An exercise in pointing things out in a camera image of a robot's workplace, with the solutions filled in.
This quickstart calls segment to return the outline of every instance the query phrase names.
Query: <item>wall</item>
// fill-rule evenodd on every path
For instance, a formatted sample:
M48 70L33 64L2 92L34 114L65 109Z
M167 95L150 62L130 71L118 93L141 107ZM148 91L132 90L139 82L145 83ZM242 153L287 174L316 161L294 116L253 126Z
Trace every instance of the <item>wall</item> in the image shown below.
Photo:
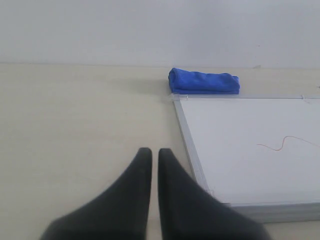
M0 62L320 68L318 0L0 0Z

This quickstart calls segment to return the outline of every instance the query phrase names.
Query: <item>folded blue towel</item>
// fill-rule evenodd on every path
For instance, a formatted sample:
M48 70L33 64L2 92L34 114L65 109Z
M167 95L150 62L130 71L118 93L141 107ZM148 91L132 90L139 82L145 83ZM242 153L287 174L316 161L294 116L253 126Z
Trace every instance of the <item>folded blue towel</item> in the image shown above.
M169 85L174 94L239 94L237 76L229 73L203 73L172 68Z

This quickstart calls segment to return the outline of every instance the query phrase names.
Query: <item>white board surface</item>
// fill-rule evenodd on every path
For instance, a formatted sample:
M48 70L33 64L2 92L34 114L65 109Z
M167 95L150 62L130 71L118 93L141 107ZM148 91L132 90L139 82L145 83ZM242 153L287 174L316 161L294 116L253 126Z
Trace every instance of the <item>white board surface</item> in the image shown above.
M181 107L204 180L221 202L320 202L320 99L188 98Z

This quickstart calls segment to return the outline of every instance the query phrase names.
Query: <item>blue cloth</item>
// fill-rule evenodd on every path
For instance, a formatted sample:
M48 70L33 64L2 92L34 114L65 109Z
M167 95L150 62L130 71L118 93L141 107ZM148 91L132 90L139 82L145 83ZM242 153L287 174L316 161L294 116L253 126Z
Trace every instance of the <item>blue cloth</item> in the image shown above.
M172 68L169 86L174 94L239 94L237 76L229 73L203 73Z

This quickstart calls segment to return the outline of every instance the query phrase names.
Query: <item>blue towel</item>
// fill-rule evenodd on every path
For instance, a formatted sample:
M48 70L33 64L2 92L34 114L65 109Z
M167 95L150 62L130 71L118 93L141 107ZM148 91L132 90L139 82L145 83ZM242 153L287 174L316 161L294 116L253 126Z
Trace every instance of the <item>blue towel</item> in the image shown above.
M237 76L229 73L203 73L172 68L169 85L174 94L239 94Z

